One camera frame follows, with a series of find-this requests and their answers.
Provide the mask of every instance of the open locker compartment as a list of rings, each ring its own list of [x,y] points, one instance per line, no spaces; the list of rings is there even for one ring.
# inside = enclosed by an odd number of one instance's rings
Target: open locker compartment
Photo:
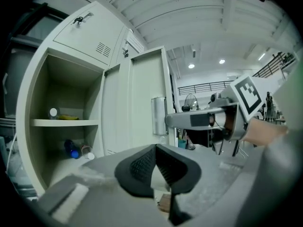
[[[36,174],[41,178],[44,189],[89,162],[81,154],[78,159],[71,158],[64,148],[66,140],[72,140],[79,149],[84,144],[91,146],[96,158],[103,156],[97,125],[30,127],[30,145],[36,162]]]
[[[105,73],[101,125],[105,155],[129,148],[166,143],[175,145],[175,130],[153,134],[152,99],[166,97],[174,112],[164,47],[122,61]]]
[[[98,124],[102,72],[102,69],[93,70],[47,55],[33,89],[31,125],[54,125],[54,122],[47,121],[48,112],[53,107],[59,109],[60,114],[91,120],[91,123],[83,122],[84,125]]]

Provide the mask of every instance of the small bottle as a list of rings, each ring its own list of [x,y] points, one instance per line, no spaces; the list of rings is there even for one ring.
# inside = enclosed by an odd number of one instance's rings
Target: small bottle
[[[71,140],[66,140],[64,143],[66,153],[74,159],[79,158],[79,150]]]
[[[59,109],[51,108],[48,112],[49,119],[56,120],[59,115]]]
[[[91,152],[91,147],[88,145],[81,146],[81,153],[86,159],[93,160],[95,159],[95,155]]]

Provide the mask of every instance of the railing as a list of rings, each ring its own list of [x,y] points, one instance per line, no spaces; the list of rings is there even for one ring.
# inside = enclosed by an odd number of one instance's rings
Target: railing
[[[187,87],[179,87],[179,95],[189,94],[189,93],[202,93],[216,90],[223,90],[226,88],[232,81],[219,81],[211,82],[204,84],[196,84]]]
[[[293,63],[296,58],[293,55],[286,55],[285,53],[278,53],[265,67],[259,70],[253,77],[268,78],[279,69],[284,69]]]

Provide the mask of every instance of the locker vent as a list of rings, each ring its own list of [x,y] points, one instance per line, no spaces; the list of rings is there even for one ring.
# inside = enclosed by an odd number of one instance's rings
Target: locker vent
[[[111,49],[109,47],[105,46],[104,44],[99,43],[97,48],[96,48],[96,51],[99,52],[100,54],[106,56],[106,57],[109,57]]]
[[[115,154],[116,152],[114,152],[114,151],[111,151],[111,150],[107,150],[107,153],[109,154],[109,155],[113,155],[113,154]]]

